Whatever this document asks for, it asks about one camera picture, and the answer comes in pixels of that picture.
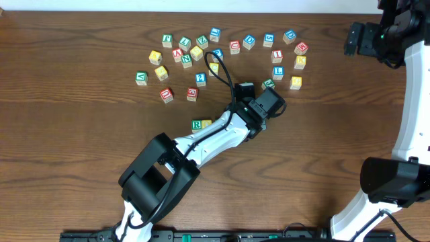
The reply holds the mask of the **blue block top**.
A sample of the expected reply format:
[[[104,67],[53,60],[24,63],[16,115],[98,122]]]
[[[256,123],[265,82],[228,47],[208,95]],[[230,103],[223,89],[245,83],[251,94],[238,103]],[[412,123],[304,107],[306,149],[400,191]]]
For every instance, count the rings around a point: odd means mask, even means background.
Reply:
[[[211,31],[210,31],[210,41],[219,42],[219,40],[220,40],[220,33],[221,33],[221,29],[219,29],[219,28],[212,28]]]

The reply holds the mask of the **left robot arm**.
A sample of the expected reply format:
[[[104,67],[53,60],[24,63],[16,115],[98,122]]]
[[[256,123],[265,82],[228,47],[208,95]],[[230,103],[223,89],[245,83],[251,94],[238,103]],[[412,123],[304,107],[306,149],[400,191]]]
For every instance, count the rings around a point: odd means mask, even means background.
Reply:
[[[149,241],[153,225],[171,212],[200,175],[227,149],[255,138],[286,104],[272,87],[255,96],[251,83],[231,87],[232,101],[209,126],[175,139],[154,137],[120,176],[125,211],[114,241]]]

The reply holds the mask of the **red A block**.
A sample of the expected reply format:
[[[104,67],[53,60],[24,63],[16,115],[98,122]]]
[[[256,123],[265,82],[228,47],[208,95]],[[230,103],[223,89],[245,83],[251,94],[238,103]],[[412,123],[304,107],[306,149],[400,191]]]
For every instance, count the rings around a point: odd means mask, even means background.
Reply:
[[[174,61],[176,63],[179,63],[179,62],[181,62],[181,57],[183,56],[183,51],[180,48],[173,49],[172,55],[173,55]]]

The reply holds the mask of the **red U block lower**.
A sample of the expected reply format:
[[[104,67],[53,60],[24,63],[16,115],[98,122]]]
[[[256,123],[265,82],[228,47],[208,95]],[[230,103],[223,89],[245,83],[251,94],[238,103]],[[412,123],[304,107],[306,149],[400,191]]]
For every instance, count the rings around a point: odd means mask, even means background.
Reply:
[[[174,100],[173,93],[169,88],[163,89],[159,93],[165,104]]]

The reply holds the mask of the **blue D block left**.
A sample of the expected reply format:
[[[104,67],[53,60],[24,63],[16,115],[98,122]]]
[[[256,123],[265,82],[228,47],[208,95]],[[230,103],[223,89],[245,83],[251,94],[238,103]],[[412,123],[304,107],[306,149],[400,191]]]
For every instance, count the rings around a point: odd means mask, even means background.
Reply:
[[[255,41],[256,41],[255,37],[248,34],[243,39],[243,47],[246,48],[247,50],[250,50],[252,49],[252,47],[254,47]]]

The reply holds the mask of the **blue d block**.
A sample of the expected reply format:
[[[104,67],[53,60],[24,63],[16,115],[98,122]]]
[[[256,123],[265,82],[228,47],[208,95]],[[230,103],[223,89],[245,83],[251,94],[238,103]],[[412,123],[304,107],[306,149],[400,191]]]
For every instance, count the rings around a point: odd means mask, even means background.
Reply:
[[[284,32],[284,35],[283,35],[283,41],[284,41],[286,44],[291,44],[291,43],[293,43],[293,42],[295,41],[296,36],[297,36],[297,35],[296,35],[295,31],[293,31],[293,30],[288,30],[288,31]]]
[[[254,47],[255,41],[256,41],[255,37],[248,34],[243,39],[243,47],[246,48],[247,50],[250,50],[252,49],[252,47]]]

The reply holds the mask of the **green V block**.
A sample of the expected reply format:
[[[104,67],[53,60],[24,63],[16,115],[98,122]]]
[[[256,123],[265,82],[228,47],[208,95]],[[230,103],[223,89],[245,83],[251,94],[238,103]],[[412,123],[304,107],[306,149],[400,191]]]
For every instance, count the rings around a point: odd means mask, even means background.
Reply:
[[[137,85],[147,85],[148,75],[147,72],[137,71],[135,76],[135,82]]]

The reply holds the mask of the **red U block upper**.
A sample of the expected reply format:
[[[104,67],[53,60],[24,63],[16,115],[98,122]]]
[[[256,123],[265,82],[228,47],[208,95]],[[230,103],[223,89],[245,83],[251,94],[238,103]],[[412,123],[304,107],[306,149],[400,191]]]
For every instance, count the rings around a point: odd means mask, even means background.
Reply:
[[[239,54],[241,50],[241,44],[238,40],[229,42],[229,50],[231,54]]]

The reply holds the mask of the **yellow C block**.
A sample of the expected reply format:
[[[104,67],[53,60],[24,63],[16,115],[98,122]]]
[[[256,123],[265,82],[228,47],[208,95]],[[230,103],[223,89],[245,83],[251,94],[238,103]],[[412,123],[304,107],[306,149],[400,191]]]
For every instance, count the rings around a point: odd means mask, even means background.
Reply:
[[[209,63],[209,76],[215,77],[218,75],[219,64],[218,63]]]

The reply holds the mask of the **green block top left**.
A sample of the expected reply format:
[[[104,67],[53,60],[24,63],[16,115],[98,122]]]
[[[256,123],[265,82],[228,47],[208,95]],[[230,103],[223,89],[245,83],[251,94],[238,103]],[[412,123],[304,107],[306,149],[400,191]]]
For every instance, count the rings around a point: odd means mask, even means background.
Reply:
[[[173,47],[173,35],[172,34],[163,34],[162,45],[164,48],[172,48]]]

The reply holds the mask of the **blue 5 block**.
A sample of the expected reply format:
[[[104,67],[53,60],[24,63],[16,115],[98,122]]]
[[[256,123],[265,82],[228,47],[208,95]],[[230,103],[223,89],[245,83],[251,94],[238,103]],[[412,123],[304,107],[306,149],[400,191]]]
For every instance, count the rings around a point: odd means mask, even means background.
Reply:
[[[273,46],[275,40],[275,36],[271,33],[265,33],[264,39],[263,39],[263,46],[271,48]]]

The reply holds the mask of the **green N block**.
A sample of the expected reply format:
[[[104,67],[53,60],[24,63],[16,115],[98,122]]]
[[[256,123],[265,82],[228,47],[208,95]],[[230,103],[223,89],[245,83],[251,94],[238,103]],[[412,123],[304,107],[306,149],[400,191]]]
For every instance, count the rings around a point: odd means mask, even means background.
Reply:
[[[181,64],[184,69],[190,68],[192,66],[192,57],[190,54],[185,54],[181,56]]]

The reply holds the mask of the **blue D block right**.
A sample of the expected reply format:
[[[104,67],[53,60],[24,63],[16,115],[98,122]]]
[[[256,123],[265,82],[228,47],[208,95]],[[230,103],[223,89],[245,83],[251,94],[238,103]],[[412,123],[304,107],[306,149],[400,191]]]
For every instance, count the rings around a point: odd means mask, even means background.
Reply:
[[[295,31],[293,31],[293,30],[288,30],[288,31],[284,32],[284,35],[283,35],[283,41],[284,41],[286,44],[291,44],[291,43],[293,43],[293,42],[295,41],[296,36],[297,36],[297,35],[296,35]]]

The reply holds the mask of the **yellow K block right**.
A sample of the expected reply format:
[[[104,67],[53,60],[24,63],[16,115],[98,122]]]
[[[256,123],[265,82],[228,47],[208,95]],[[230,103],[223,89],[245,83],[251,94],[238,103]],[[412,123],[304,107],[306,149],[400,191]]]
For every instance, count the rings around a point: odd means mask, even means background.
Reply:
[[[294,68],[303,70],[306,66],[306,57],[298,55],[294,61]]]

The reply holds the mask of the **yellow G block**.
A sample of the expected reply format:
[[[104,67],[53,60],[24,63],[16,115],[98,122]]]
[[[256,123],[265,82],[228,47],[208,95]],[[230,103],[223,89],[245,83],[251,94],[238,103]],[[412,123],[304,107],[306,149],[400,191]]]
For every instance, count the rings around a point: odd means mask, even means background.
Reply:
[[[290,79],[290,89],[291,90],[300,90],[301,86],[302,86],[302,78],[301,77],[293,76]]]

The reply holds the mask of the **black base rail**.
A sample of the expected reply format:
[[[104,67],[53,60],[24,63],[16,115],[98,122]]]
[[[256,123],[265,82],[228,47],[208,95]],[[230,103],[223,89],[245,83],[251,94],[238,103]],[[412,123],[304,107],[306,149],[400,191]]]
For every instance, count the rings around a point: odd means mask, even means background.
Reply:
[[[149,241],[153,242],[221,242],[221,241],[265,241],[268,239],[288,239],[298,241],[299,239],[311,238],[304,230],[288,231],[283,237],[281,233],[275,232],[192,232],[192,231],[153,231]],[[60,242],[108,242],[117,241],[114,233],[110,230],[96,232],[67,232],[61,233]]]

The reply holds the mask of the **yellow S block lower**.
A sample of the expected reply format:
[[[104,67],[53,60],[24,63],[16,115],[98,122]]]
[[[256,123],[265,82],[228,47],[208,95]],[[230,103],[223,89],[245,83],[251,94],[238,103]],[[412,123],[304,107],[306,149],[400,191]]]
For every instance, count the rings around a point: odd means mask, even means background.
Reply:
[[[163,81],[163,80],[167,79],[169,76],[167,69],[164,66],[160,66],[160,67],[156,68],[155,74],[156,74],[157,78],[159,79],[159,81]]]

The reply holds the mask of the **blue L block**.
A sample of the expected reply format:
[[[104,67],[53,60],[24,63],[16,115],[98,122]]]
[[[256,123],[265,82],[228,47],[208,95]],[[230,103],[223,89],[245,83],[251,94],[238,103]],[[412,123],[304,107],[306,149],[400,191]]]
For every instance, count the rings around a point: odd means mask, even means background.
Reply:
[[[282,80],[284,77],[284,68],[282,66],[275,66],[272,71],[273,80]]]

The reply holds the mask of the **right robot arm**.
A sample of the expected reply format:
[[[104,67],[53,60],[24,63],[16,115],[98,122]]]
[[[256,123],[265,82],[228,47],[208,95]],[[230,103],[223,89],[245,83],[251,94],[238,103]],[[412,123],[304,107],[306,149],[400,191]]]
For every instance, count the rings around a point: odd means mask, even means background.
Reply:
[[[380,222],[429,200],[429,0],[379,1],[378,9],[379,23],[350,26],[344,53],[405,67],[400,128],[390,158],[363,162],[359,192],[330,218],[331,241],[383,241],[371,234]]]

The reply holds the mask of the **yellow S block upper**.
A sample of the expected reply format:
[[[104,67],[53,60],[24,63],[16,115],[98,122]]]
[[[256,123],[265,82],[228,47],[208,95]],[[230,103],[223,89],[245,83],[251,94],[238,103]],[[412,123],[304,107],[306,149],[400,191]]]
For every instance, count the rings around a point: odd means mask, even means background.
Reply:
[[[199,61],[204,54],[203,50],[199,46],[194,46],[189,52],[195,61]]]

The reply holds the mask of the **green L block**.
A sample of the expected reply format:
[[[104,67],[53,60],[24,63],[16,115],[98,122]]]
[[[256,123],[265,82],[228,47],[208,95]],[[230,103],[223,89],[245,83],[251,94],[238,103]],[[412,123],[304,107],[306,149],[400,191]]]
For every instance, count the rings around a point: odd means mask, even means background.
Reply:
[[[183,51],[187,52],[191,47],[191,40],[188,37],[182,36],[179,40],[179,47]]]

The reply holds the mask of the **red I block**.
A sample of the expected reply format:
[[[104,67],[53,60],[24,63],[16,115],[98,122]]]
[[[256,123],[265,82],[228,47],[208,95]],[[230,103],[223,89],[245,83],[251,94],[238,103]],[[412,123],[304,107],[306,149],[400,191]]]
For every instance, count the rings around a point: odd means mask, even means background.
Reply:
[[[281,63],[283,60],[283,52],[282,50],[273,50],[271,52],[271,62],[273,64]]]

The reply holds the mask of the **green Z block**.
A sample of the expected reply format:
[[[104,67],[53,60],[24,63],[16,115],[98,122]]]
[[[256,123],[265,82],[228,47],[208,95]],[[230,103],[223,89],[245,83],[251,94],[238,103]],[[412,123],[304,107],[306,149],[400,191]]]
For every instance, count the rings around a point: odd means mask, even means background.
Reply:
[[[202,49],[206,49],[209,45],[209,40],[205,35],[201,35],[196,38],[197,45]]]

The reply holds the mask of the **blue P block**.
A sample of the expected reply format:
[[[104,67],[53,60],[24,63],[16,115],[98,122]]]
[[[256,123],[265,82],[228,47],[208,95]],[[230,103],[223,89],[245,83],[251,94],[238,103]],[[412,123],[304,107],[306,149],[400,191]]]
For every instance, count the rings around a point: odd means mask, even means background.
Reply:
[[[214,55],[212,56],[212,60],[215,63],[218,63],[219,60],[223,60],[224,55],[223,55],[223,52],[220,48],[216,48],[212,52],[214,53]]]

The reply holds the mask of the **yellow s block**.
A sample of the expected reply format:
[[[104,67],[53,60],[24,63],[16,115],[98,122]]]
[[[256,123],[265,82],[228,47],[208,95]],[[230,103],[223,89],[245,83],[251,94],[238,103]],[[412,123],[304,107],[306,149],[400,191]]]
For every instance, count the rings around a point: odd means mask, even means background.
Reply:
[[[169,76],[167,69],[164,66],[160,66],[160,67],[156,68],[155,74],[156,74],[157,78],[159,79],[159,81],[163,81],[163,80],[167,79]]]
[[[194,46],[189,52],[195,61],[199,61],[204,54],[203,50],[199,46]]]

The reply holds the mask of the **green J block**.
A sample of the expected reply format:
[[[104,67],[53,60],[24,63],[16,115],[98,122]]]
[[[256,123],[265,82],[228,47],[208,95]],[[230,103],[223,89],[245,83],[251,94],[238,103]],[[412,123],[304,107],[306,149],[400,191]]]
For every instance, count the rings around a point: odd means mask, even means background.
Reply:
[[[262,90],[265,90],[268,87],[273,88],[273,89],[275,88],[275,83],[273,82],[272,79],[267,79],[264,82],[262,82],[262,84],[261,84]]]

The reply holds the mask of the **red M block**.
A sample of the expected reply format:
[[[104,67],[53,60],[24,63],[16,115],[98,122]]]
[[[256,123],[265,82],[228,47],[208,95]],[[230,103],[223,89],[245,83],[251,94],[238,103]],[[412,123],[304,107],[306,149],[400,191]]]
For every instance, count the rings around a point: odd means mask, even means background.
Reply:
[[[296,47],[294,49],[294,52],[295,52],[295,54],[297,54],[299,56],[302,56],[302,55],[306,54],[306,52],[308,51],[308,49],[309,49],[309,46],[305,42],[299,42],[296,45]]]

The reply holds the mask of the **yellow O block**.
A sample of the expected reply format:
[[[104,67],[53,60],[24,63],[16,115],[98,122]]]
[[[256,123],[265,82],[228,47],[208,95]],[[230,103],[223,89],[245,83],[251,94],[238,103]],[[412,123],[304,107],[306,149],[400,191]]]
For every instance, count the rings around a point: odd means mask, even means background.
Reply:
[[[205,128],[212,124],[211,120],[202,120],[202,128]]]

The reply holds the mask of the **yellow k block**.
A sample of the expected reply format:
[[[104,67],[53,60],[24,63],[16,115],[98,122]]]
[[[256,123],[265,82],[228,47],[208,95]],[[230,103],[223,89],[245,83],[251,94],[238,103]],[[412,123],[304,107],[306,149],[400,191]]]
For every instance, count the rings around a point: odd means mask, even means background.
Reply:
[[[294,68],[303,70],[306,66],[306,57],[298,55],[294,61]]]
[[[160,65],[162,61],[162,54],[156,50],[152,50],[148,57],[151,64]]]

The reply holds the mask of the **red u block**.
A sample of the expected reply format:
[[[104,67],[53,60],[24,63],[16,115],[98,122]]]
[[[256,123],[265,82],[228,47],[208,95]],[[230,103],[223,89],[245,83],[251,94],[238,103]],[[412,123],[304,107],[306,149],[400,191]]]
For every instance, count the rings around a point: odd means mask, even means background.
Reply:
[[[163,89],[159,93],[165,104],[174,100],[173,93],[169,88]]]
[[[239,54],[241,50],[241,44],[238,40],[229,42],[229,50],[231,54]]]

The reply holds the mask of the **green R block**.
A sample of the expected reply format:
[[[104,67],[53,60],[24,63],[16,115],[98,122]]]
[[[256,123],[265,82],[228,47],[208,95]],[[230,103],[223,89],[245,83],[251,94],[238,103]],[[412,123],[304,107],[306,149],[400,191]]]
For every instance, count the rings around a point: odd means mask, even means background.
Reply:
[[[191,121],[191,131],[196,133],[202,129],[202,121],[201,120],[192,120]]]

